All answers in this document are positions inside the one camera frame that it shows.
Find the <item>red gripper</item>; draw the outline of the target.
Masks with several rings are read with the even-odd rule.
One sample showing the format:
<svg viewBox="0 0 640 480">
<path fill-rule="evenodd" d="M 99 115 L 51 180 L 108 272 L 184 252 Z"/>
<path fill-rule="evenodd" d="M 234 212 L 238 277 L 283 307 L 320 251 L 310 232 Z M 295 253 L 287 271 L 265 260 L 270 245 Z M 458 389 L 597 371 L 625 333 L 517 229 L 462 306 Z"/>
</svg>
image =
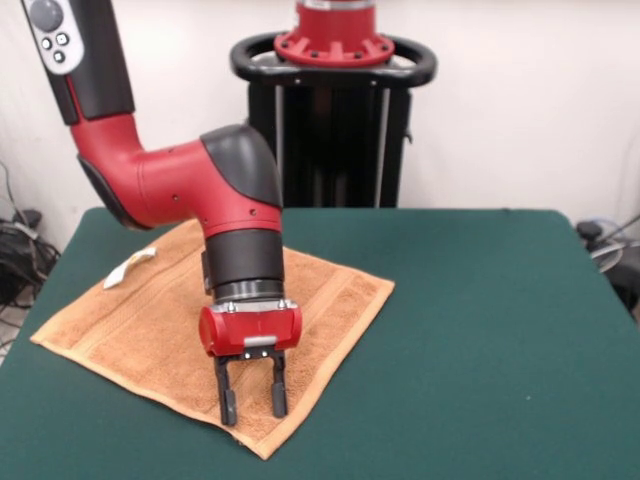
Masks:
<svg viewBox="0 0 640 480">
<path fill-rule="evenodd" d="M 295 347 L 302 333 L 302 311 L 293 301 L 225 302 L 200 311 L 199 337 L 213 357 L 220 419 L 224 426 L 237 423 L 237 404 L 229 365 L 233 362 L 270 358 L 273 382 L 273 415 L 288 414 L 286 358 L 284 350 Z"/>
</svg>

